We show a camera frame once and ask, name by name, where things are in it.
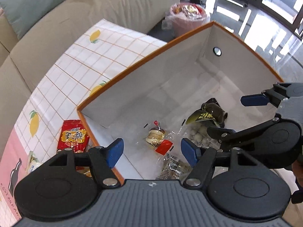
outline light blue pillow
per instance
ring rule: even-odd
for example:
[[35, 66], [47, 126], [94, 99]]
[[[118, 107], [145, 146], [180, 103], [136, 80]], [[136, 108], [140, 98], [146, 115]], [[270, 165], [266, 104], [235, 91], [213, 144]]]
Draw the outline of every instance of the light blue pillow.
[[20, 40], [44, 15], [65, 0], [0, 0], [0, 7]]

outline lemon print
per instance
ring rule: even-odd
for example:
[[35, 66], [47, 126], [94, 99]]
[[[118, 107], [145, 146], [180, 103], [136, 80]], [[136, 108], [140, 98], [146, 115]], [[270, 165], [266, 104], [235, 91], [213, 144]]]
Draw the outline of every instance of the lemon print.
[[29, 131], [31, 132], [31, 137], [34, 137], [39, 127], [39, 115], [35, 110], [31, 111], [29, 115], [31, 116]]
[[101, 32], [98, 30], [98, 31], [95, 31], [91, 37], [89, 38], [89, 40], [95, 44], [97, 41], [98, 41], [98, 37], [100, 36]]
[[103, 83], [100, 83], [99, 85], [95, 86], [95, 87], [91, 90], [89, 96], [91, 96], [91, 95], [92, 95], [93, 93], [95, 93], [97, 90], [101, 89], [105, 84], [106, 84], [106, 82], [103, 81]]

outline red tag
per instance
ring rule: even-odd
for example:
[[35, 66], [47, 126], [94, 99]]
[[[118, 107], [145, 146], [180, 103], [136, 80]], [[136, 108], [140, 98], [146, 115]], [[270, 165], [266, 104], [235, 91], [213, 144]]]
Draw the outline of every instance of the red tag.
[[163, 142], [161, 142], [160, 146], [156, 149], [156, 152], [158, 152], [159, 154], [165, 155], [167, 153], [167, 151], [171, 148], [171, 146], [172, 146], [171, 141], [163, 140]]

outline sofa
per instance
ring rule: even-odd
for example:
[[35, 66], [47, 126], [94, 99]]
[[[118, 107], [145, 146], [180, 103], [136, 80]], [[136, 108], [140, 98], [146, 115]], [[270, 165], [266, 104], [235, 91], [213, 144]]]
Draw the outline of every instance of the sofa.
[[20, 41], [5, 15], [1, 15], [0, 157], [33, 90], [84, 32], [106, 19], [147, 33], [177, 2], [179, 0], [66, 0], [40, 19]]

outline box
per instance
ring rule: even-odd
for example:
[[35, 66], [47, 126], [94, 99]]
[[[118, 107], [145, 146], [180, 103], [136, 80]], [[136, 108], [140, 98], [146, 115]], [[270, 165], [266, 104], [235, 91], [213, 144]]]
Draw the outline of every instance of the box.
[[[214, 47], [221, 56], [214, 54]], [[228, 112], [225, 127], [240, 131], [274, 117], [272, 105], [244, 107], [240, 98], [275, 82], [283, 80], [270, 65], [241, 39], [210, 22], [121, 72], [81, 103], [78, 114], [94, 145], [124, 140], [124, 153], [114, 169], [121, 181], [153, 180], [161, 170], [160, 156], [142, 136], [147, 123], [158, 120], [163, 129], [176, 133], [184, 119], [214, 97]]]

